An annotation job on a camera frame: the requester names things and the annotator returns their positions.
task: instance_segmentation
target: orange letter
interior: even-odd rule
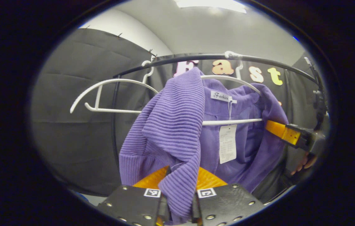
[[[257,83],[262,83],[264,81],[264,77],[262,77],[261,75],[261,70],[258,67],[249,67],[249,71],[250,71],[250,78],[257,82]]]
[[[278,75],[281,75],[281,73],[278,72],[274,67],[268,69],[268,72],[271,73],[271,79],[275,83],[275,85],[282,86],[283,82],[278,78]]]
[[[232,69],[230,62],[227,60],[215,60],[212,63],[212,65],[214,66],[212,68],[212,72],[214,74],[232,74],[232,73],[234,73],[234,70]]]

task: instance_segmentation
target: metal rivet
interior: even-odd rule
[[[214,219],[214,218],[215,218],[215,215],[208,215],[208,216],[206,217],[207,220],[212,220],[212,219]]]

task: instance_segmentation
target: purple cardigan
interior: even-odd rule
[[[266,86],[252,84],[261,91],[260,96],[247,86],[227,90],[217,80],[203,81],[201,75],[195,67],[169,79],[137,117],[120,151],[120,176],[125,185],[171,167],[159,188],[168,200],[173,218],[169,223],[173,224],[184,223],[190,216],[200,166],[252,192],[276,165],[285,145],[264,129],[266,120],[288,124]],[[211,99],[212,90],[237,100],[232,105],[232,120],[263,119],[237,125],[236,159],[223,164],[219,163],[221,126],[202,126],[203,121],[229,120],[228,103]]]

